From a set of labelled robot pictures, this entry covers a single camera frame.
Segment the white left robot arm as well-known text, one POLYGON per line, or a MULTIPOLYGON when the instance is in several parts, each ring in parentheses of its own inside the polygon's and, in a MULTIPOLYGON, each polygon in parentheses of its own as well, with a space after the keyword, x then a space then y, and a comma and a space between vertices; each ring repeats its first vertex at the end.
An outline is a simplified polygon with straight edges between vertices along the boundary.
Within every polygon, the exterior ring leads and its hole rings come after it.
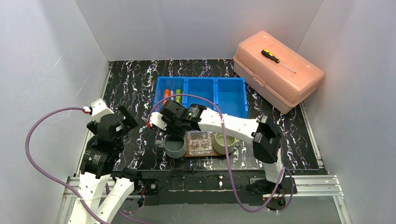
POLYGON ((123 138, 138 124, 124 106, 114 114, 104 103, 92 106, 93 121, 87 128, 94 134, 83 155, 78 192, 82 198, 73 206, 70 224, 96 224, 98 221, 85 209, 83 203, 99 219, 110 223, 128 195, 141 183, 141 172, 124 168, 104 201, 102 193, 113 172, 115 163, 124 150, 123 138))

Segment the grey-blue ceramic mug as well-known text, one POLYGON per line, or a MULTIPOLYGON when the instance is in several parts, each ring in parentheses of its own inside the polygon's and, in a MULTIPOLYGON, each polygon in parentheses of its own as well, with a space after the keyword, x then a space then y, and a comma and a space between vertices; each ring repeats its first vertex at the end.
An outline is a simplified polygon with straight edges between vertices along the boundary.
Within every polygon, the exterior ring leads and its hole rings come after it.
POLYGON ((155 146, 162 148, 165 154, 172 159, 183 157, 187 151, 185 139, 176 135, 166 135, 164 140, 156 140, 155 146))

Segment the blue three-compartment bin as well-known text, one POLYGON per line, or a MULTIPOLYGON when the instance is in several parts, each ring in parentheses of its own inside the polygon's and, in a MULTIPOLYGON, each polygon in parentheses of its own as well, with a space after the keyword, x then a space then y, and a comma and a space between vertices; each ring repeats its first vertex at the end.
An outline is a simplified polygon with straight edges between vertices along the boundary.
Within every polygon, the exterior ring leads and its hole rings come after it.
POLYGON ((153 104, 164 97, 165 90, 206 98, 231 116, 248 118, 245 79, 240 77, 159 77, 153 104))

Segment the light green ceramic mug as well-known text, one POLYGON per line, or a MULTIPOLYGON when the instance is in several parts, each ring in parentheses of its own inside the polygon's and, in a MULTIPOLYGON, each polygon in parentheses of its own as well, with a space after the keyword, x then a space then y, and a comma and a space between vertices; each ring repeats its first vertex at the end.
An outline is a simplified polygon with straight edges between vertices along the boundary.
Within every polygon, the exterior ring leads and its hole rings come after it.
POLYGON ((228 152, 232 152, 235 146, 239 143, 241 143, 242 140, 237 139, 232 136, 226 136, 226 141, 224 141, 223 134, 221 133, 214 133, 214 136, 212 138, 212 146, 215 151, 217 151, 220 154, 226 154, 226 147, 225 145, 227 144, 228 147, 228 152))

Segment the clear plastic toothbrush holder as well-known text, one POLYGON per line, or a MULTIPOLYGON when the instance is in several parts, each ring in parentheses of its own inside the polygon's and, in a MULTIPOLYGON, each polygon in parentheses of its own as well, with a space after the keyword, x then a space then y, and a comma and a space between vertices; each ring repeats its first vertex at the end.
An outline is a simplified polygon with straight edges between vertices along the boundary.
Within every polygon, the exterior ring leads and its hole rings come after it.
POLYGON ((188 155, 203 156, 212 153, 210 132, 190 131, 187 133, 188 155))

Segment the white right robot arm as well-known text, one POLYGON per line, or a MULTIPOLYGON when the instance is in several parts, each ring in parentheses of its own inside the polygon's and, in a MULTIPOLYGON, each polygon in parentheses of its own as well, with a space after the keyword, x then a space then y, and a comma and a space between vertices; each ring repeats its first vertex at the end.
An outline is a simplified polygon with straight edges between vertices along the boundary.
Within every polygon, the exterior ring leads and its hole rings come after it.
POLYGON ((167 135, 183 136, 187 131, 225 132, 253 147, 254 157, 262 162, 268 182, 277 183, 283 178, 284 166, 280 158, 283 134, 266 116, 260 121, 244 119, 220 114, 204 105, 191 104, 186 108, 167 100, 159 112, 151 113, 149 122, 167 135))

